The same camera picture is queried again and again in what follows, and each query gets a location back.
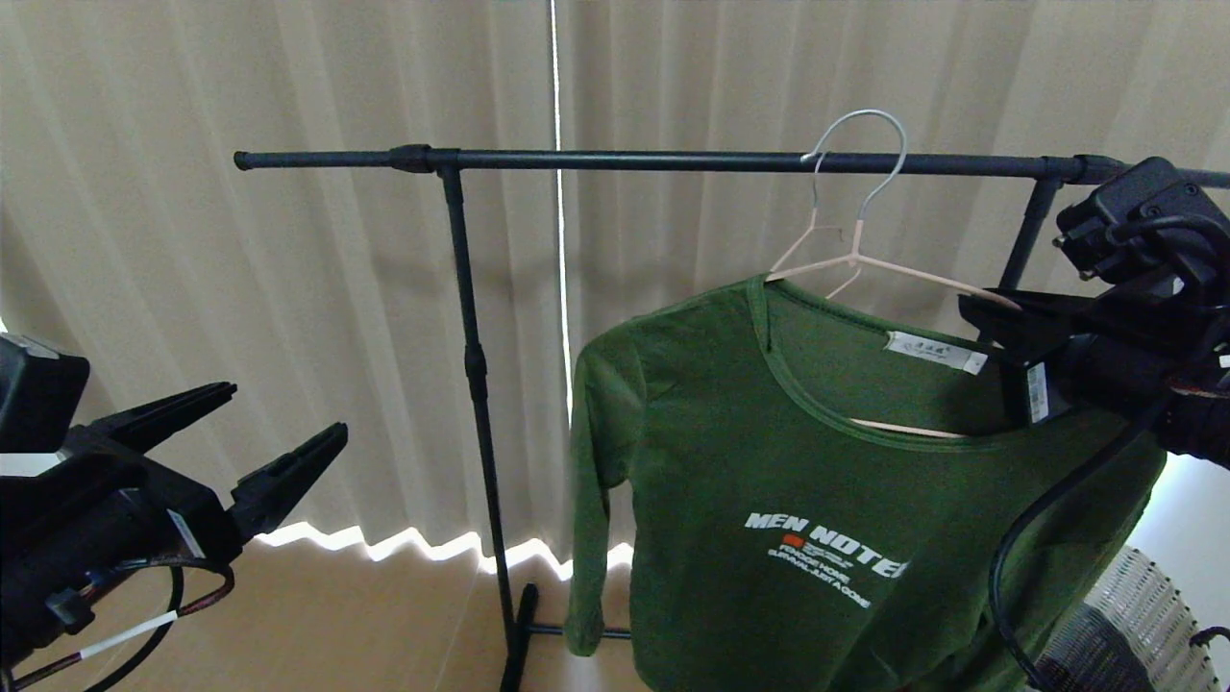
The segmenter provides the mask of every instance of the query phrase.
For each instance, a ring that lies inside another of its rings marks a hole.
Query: beige curtain
[[[98,415],[210,380],[239,401],[159,458],[225,489],[339,419],[352,444],[299,513],[368,542],[486,532],[439,183],[257,171],[232,149],[554,146],[544,4],[0,6],[10,328],[95,364]],[[802,151],[857,107],[920,152],[1164,155],[1230,168],[1230,12],[1193,4],[572,4],[556,7],[566,147]],[[856,120],[834,150],[889,150]],[[766,269],[806,176],[565,173],[571,354],[600,331]],[[565,324],[550,172],[465,175],[510,543],[568,552]],[[870,176],[827,176],[849,227]],[[1057,209],[1087,188],[1065,188]],[[895,181],[866,250],[994,284],[1028,182]],[[1230,204],[1225,193],[1216,195]],[[1053,235],[1048,224],[1044,236]],[[841,251],[823,234],[796,261]],[[812,275],[823,288],[840,270]],[[1023,285],[1098,291],[1048,245]],[[860,309],[967,329],[868,269]],[[613,541],[631,537],[626,515]]]

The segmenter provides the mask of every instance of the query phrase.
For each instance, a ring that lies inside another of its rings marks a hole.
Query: clothes hanger
[[[860,116],[877,116],[877,117],[887,119],[889,123],[893,124],[893,127],[897,129],[897,134],[900,136],[900,141],[902,141],[900,152],[897,155],[897,165],[893,166],[893,170],[892,170],[892,172],[888,173],[888,177],[886,177],[879,184],[877,184],[875,187],[875,189],[872,189],[867,194],[867,197],[862,200],[862,204],[859,206],[859,215],[855,218],[855,221],[854,221],[854,245],[850,248],[850,252],[847,252],[845,254],[841,254],[840,257],[833,257],[831,259],[824,259],[822,262],[814,262],[814,263],[811,263],[811,264],[803,264],[801,267],[795,267],[795,268],[790,268],[790,269],[781,269],[780,268],[781,264],[786,262],[786,259],[795,252],[795,250],[798,248],[800,245],[803,243],[804,240],[807,240],[807,236],[811,235],[812,231],[817,230],[817,227],[820,227],[815,222],[817,218],[819,215],[819,192],[817,191],[815,182],[817,182],[817,178],[819,177],[819,173],[820,173],[820,163],[824,161],[824,154],[825,154],[825,151],[822,151],[822,149],[824,146],[824,143],[828,140],[829,135],[833,134],[833,130],[836,129],[838,125],[840,125],[841,123],[844,123],[844,122],[846,122],[846,120],[849,120],[851,118],[857,118]],[[900,273],[900,274],[913,275],[915,278],[921,278],[924,280],[930,280],[932,283],[938,283],[938,284],[942,284],[942,285],[947,285],[948,288],[954,288],[954,289],[957,289],[957,290],[959,290],[962,293],[968,293],[970,295],[977,295],[979,297],[985,297],[986,300],[991,300],[991,301],[998,302],[1000,305],[1004,305],[1006,307],[1012,307],[1012,309],[1020,310],[1021,309],[1020,305],[1017,305],[1016,302],[1014,302],[1012,300],[1010,300],[1010,299],[1007,299],[1007,297],[1005,297],[1002,295],[991,293],[990,290],[984,290],[982,288],[978,288],[977,285],[970,285],[968,283],[962,283],[959,280],[954,280],[954,279],[951,279],[951,278],[947,278],[947,277],[936,275],[934,273],[927,273],[927,272],[919,270],[919,269],[910,268],[910,267],[905,267],[905,265],[902,265],[902,264],[895,264],[893,262],[886,262],[883,259],[877,259],[876,257],[871,257],[871,256],[863,254],[861,252],[860,247],[861,247],[861,243],[862,243],[863,221],[867,218],[867,206],[871,204],[871,200],[876,197],[876,194],[878,194],[881,189],[883,189],[886,186],[888,186],[888,183],[892,182],[894,177],[897,177],[897,173],[900,172],[902,166],[905,165],[905,154],[908,151],[908,147],[909,147],[909,139],[905,135],[905,127],[902,125],[900,120],[898,120],[892,113],[881,111],[878,108],[862,108],[862,109],[859,109],[859,111],[849,112],[849,113],[841,116],[840,118],[838,118],[836,120],[834,120],[833,124],[830,124],[829,128],[827,130],[824,130],[824,134],[820,136],[820,140],[815,143],[815,146],[811,151],[808,151],[807,154],[803,154],[803,156],[802,156],[803,161],[806,161],[806,160],[808,160],[811,157],[815,157],[815,170],[814,170],[813,176],[812,176],[812,219],[811,219],[811,222],[808,222],[807,230],[803,231],[803,235],[801,235],[798,237],[798,240],[796,240],[795,243],[790,246],[790,250],[786,250],[786,253],[782,254],[780,259],[777,259],[776,262],[774,262],[774,265],[770,268],[771,273],[765,278],[765,283],[768,283],[770,280],[780,280],[782,278],[791,277],[791,275],[797,275],[797,274],[801,274],[801,273],[804,273],[804,272],[809,272],[809,270],[823,269],[823,268],[827,268],[827,267],[834,267],[834,265],[845,263],[845,264],[847,264],[847,265],[850,265],[851,268],[855,269],[854,275],[851,275],[849,279],[845,280],[845,283],[843,283],[841,285],[839,285],[836,289],[834,289],[831,293],[829,293],[827,295],[827,297],[833,297],[834,295],[836,295],[838,293],[840,293],[844,288],[846,288],[847,285],[850,285],[851,283],[854,283],[854,280],[856,278],[859,278],[859,275],[862,273],[862,267],[865,264],[871,264],[873,267],[879,267],[879,268],[888,269],[888,270],[892,270],[892,272],[897,272],[897,273]]]

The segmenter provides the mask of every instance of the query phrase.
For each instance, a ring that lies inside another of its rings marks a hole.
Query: green shirt
[[[894,331],[941,342],[922,349],[957,368],[980,349],[764,277],[589,343],[572,428],[569,649],[599,643],[608,490],[627,481],[632,647],[649,687],[1020,690],[988,611],[991,554],[1124,424],[1081,411],[1012,430],[994,364],[975,376],[886,350]],[[1113,558],[1162,463],[1138,441],[1021,537],[1005,595],[1028,651]]]

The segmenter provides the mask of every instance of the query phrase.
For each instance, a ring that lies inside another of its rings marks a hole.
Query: vertical black pole
[[[1000,277],[1000,288],[1016,288],[1021,283],[1021,274],[1025,273],[1025,264],[1030,261],[1030,253],[1038,241],[1038,232],[1042,224],[1050,213],[1050,205],[1055,202],[1055,193],[1064,186],[1063,178],[1058,176],[1039,177],[1033,183],[1033,192],[1030,193],[1030,202],[1025,205],[1025,218],[1021,219],[1021,230],[1016,234],[1016,242],[1012,243],[1012,253],[1007,256],[1004,264],[1004,275]]]
[[[504,554],[504,526],[499,515],[499,483],[496,481],[496,454],[491,442],[491,413],[487,411],[487,358],[478,342],[478,312],[474,301],[474,277],[470,272],[470,242],[465,231],[465,199],[461,194],[461,171],[455,166],[439,166],[444,181],[444,199],[449,205],[449,230],[453,232],[453,254],[456,259],[458,293],[461,296],[461,326],[465,329],[465,376],[470,381],[474,402],[474,423],[478,429],[478,456],[482,461],[482,483],[487,489],[487,519],[491,522],[491,543],[496,553],[496,580],[499,583],[499,610],[504,621],[504,642],[508,654],[517,650],[517,622],[513,618],[513,588],[508,580],[508,558]]]

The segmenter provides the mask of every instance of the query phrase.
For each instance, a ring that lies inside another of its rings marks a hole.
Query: white wall
[[[1200,627],[1230,627],[1230,471],[1172,456],[1153,501],[1128,543],[1149,556],[1182,591]],[[1230,644],[1212,647],[1221,680],[1230,678]]]

